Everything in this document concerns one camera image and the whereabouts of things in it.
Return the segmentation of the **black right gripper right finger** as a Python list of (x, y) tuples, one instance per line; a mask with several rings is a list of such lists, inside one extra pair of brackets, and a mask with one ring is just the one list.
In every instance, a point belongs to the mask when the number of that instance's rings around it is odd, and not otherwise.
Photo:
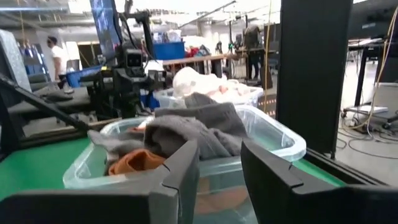
[(253, 141), (241, 145), (241, 165), (258, 223), (292, 223), (290, 193), (303, 181), (291, 173), (292, 163)]

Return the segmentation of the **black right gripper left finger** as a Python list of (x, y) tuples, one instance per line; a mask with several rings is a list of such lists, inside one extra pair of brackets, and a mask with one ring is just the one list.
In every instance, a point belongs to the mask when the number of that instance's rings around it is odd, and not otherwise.
[(199, 179), (199, 148), (186, 142), (153, 171), (149, 193), (151, 224), (192, 224)]

